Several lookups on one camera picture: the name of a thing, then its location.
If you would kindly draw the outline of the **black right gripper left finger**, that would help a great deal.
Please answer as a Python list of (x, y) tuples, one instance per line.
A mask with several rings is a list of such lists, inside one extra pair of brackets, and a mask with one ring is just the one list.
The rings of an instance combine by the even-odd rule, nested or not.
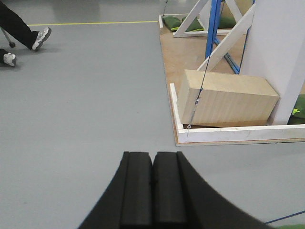
[(110, 184), (81, 229), (151, 229), (152, 162), (146, 152), (124, 152)]

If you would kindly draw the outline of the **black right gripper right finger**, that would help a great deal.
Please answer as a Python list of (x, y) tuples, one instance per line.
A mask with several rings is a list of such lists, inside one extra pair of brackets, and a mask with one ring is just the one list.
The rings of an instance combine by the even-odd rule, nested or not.
[(213, 189), (182, 152), (158, 152), (153, 163), (156, 229), (268, 229)]

